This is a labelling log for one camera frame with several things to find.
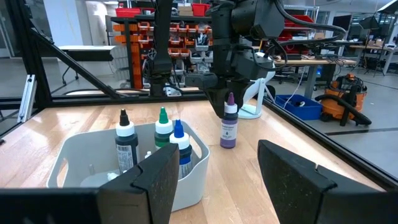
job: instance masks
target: orange shop vacuum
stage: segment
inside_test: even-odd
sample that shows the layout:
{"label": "orange shop vacuum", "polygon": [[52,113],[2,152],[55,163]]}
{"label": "orange shop vacuum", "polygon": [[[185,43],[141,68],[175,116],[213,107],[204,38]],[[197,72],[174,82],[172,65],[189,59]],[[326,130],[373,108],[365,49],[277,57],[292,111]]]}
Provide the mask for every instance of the orange shop vacuum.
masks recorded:
{"label": "orange shop vacuum", "polygon": [[326,90],[324,95],[315,97],[323,106],[320,119],[324,122],[333,118],[345,126],[348,119],[356,125],[370,125],[372,121],[361,113],[368,88],[352,73],[340,76]]}

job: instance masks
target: bottle label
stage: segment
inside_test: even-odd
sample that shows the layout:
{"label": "bottle label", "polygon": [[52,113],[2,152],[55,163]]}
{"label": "bottle label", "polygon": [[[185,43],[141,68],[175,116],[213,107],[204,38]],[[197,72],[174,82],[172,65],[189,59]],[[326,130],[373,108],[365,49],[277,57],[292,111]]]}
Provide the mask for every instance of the bottle label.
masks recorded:
{"label": "bottle label", "polygon": [[186,177],[192,171],[192,161],[186,164],[180,165],[180,171],[178,172],[178,179]]}
{"label": "bottle label", "polygon": [[116,145],[116,150],[118,150],[118,161],[120,171],[129,170],[133,167],[134,163],[132,161],[132,149],[131,146],[120,146]]}
{"label": "bottle label", "polygon": [[221,124],[221,138],[224,140],[234,140],[236,139],[237,132],[237,123],[236,124]]}

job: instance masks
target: wooden table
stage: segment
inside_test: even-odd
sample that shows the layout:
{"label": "wooden table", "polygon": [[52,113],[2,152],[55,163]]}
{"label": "wooden table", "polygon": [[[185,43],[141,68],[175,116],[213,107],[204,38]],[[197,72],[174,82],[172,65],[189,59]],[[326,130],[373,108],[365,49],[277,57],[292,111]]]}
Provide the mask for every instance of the wooden table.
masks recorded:
{"label": "wooden table", "polygon": [[350,47],[356,49],[356,54],[358,54],[358,59],[357,59],[356,63],[359,63],[361,61],[361,57],[363,54],[362,52],[364,49],[382,50],[384,52],[389,52],[389,55],[387,56],[386,64],[384,65],[384,68],[383,68],[384,74],[387,74],[387,72],[388,72],[388,68],[390,66],[392,56],[394,55],[395,52],[398,52],[398,49],[393,49],[390,47],[364,46],[364,45],[357,45],[357,46],[350,46]]}
{"label": "wooden table", "polygon": [[153,123],[161,106],[166,107],[170,119],[186,121],[211,151],[201,202],[173,212],[170,223],[278,223],[257,161],[260,139],[270,140],[339,174],[382,190],[265,107],[259,119],[240,119],[236,147],[223,149],[221,122],[207,101],[47,108],[4,137],[6,143],[0,146],[0,186],[45,187],[66,138],[114,128],[121,108],[127,109],[135,124]]}
{"label": "wooden table", "polygon": [[[341,62],[344,65],[354,65],[356,64],[353,60],[345,60],[341,59]],[[285,62],[283,60],[275,61],[276,65],[282,65]],[[315,81],[317,80],[317,70],[318,65],[336,65],[336,62],[331,62],[329,60],[317,60],[317,59],[306,59],[303,58],[301,60],[288,60],[287,66],[297,65],[297,66],[309,66],[310,69],[308,70],[308,79],[307,84],[305,86],[305,93],[304,96],[311,99],[313,93],[313,87],[315,85]]]}

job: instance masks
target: white wall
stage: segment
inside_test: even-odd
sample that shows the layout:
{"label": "white wall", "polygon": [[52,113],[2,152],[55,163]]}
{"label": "white wall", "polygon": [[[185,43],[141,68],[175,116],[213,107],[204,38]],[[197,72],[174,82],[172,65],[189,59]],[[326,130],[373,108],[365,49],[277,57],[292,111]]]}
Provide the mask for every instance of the white wall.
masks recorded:
{"label": "white wall", "polygon": [[86,5],[93,45],[107,45],[105,15],[108,15],[108,10],[106,5],[95,1],[87,1]]}
{"label": "white wall", "polygon": [[56,46],[83,45],[75,0],[44,0],[44,6]]}
{"label": "white wall", "polygon": [[90,22],[88,20],[87,5],[86,1],[76,1],[78,20],[80,24],[81,38],[83,39],[84,45],[93,45],[93,39],[91,38]]}

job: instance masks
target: black cable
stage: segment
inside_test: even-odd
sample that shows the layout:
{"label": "black cable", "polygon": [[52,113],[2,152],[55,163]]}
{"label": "black cable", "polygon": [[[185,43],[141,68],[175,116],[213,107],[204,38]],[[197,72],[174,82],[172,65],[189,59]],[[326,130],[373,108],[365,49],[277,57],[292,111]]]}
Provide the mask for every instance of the black cable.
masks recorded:
{"label": "black cable", "polygon": [[276,40],[274,40],[274,39],[271,39],[271,42],[274,43],[274,45],[278,46],[279,50],[282,51],[282,53],[283,53],[283,55],[284,55],[284,57],[285,57],[285,63],[284,63],[283,65],[281,65],[281,66],[279,66],[279,67],[275,67],[275,68],[266,68],[266,67],[261,66],[261,65],[257,62],[257,60],[256,60],[256,52],[254,51],[254,49],[253,49],[252,47],[242,46],[242,45],[240,45],[239,47],[241,47],[241,48],[243,48],[243,49],[249,49],[249,50],[251,50],[251,53],[252,53],[252,55],[253,55],[253,62],[254,62],[258,67],[260,67],[260,68],[262,68],[262,69],[264,69],[264,70],[266,70],[266,71],[268,71],[268,72],[274,72],[274,71],[276,71],[276,70],[280,70],[280,69],[284,68],[284,67],[287,65],[287,53],[286,53],[285,49],[278,43],[278,41],[276,41]]}
{"label": "black cable", "polygon": [[313,28],[313,29],[321,29],[321,30],[328,30],[328,31],[333,31],[333,32],[337,32],[338,35],[334,36],[334,37],[329,37],[329,38],[324,38],[324,39],[319,39],[319,40],[291,40],[291,41],[286,41],[281,43],[281,46],[286,46],[286,45],[296,45],[296,44],[317,44],[317,43],[325,43],[325,42],[332,42],[338,39],[342,39],[344,37],[344,35],[346,34],[346,31],[338,26],[331,26],[331,25],[324,25],[324,24],[316,24],[316,23],[312,23],[312,22],[305,22],[305,21],[301,21],[300,19],[297,19],[291,15],[289,15],[285,9],[283,8],[283,5],[280,3],[280,0],[274,0],[274,4],[276,5],[279,13],[282,14],[282,16],[287,19],[290,20],[296,24],[305,26],[305,27],[309,27],[309,28]]}
{"label": "black cable", "polygon": [[173,72],[174,72],[174,80],[175,80],[175,84],[177,84],[177,86],[179,87],[179,88],[181,88],[180,87],[180,80],[178,80],[178,78],[177,78],[177,72],[175,72],[175,66],[177,66],[175,63],[172,63],[172,68],[173,68]]}

